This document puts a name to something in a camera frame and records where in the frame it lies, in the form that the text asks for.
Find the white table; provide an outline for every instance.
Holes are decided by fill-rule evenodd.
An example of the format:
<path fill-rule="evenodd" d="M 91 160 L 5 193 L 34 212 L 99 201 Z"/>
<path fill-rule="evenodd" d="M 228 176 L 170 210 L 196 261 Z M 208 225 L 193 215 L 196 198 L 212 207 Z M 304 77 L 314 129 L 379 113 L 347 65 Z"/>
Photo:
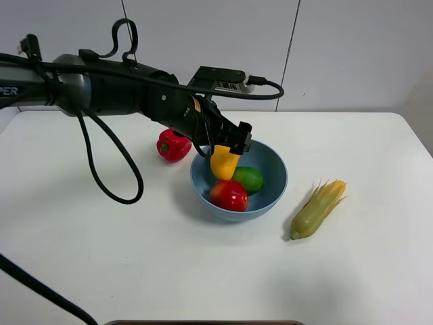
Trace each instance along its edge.
<path fill-rule="evenodd" d="M 144 197 L 111 201 L 94 183 L 74 118 L 17 115 L 0 135 L 0 251 L 89 311 L 111 320 L 298 320 L 305 324 L 433 322 L 433 159 L 395 114 L 226 112 L 253 126 L 290 173 L 265 216 L 225 223 L 190 186 L 195 152 L 159 159 L 164 127 L 106 117 L 140 168 Z M 136 186 L 88 122 L 97 169 L 117 194 Z M 284 242 L 319 180 L 348 198 L 317 233 Z M 0 274 L 2 324 L 82 324 Z"/>

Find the corn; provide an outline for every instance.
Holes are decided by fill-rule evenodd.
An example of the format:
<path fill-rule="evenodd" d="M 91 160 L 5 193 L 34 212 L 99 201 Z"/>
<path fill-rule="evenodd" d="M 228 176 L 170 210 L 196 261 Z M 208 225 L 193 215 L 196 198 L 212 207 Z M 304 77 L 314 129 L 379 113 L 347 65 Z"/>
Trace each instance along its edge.
<path fill-rule="evenodd" d="M 339 205 L 344 198 L 341 198 L 346 189 L 343 181 L 333 181 L 327 185 L 317 186 L 309 201 L 292 221 L 292 233 L 290 238 L 296 240 L 313 235 L 323 220 L 331 211 Z"/>

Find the toy fruit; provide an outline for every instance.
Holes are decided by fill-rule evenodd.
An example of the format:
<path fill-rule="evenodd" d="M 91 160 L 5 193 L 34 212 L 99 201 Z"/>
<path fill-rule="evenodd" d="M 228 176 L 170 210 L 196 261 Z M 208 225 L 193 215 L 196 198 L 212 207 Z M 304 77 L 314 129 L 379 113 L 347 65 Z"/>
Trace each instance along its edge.
<path fill-rule="evenodd" d="M 219 181 L 210 191 L 210 202 L 230 211 L 244 212 L 248 206 L 248 194 L 238 181 Z"/>
<path fill-rule="evenodd" d="M 310 200 L 293 219 L 290 238 L 295 240 L 313 235 L 332 209 L 343 201 L 344 198 L 340 197 L 345 189 L 346 183 L 343 181 L 317 186 Z"/>
<path fill-rule="evenodd" d="M 210 157 L 210 170 L 217 179 L 231 179 L 239 158 L 238 154 L 230 153 L 229 147 L 216 145 Z"/>
<path fill-rule="evenodd" d="M 236 167 L 231 179 L 240 182 L 248 195 L 257 193 L 265 184 L 260 171 L 252 167 Z"/>
<path fill-rule="evenodd" d="M 156 142 L 158 152 L 170 163 L 175 163 L 185 157 L 191 150 L 191 145 L 187 137 L 178 137 L 172 129 L 163 131 Z"/>

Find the red bell pepper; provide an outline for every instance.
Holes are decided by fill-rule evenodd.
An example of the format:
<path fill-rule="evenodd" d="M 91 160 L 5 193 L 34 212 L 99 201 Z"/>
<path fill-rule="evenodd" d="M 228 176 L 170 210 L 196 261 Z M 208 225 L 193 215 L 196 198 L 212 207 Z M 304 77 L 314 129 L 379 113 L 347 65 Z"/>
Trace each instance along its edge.
<path fill-rule="evenodd" d="M 156 148 L 168 162 L 175 163 L 191 150 L 191 141 L 187 137 L 178 137 L 172 129 L 167 129 L 160 134 Z"/>

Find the blue bowl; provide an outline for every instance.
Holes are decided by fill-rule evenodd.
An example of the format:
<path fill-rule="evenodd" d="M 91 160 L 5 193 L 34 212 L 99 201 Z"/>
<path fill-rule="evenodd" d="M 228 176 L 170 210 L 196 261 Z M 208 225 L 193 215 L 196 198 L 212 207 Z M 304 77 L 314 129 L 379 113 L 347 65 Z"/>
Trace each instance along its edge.
<path fill-rule="evenodd" d="M 213 205 L 209 201 L 210 190 L 218 179 L 210 171 L 209 162 L 199 154 L 191 164 L 191 182 L 206 208 L 214 215 L 230 221 L 247 221 L 256 219 L 268 212 L 281 198 L 288 183 L 288 172 L 283 159 L 273 149 L 258 141 L 252 140 L 250 151 L 245 152 L 237 164 L 258 169 L 265 185 L 248 197 L 248 207 L 244 212 L 229 211 Z"/>

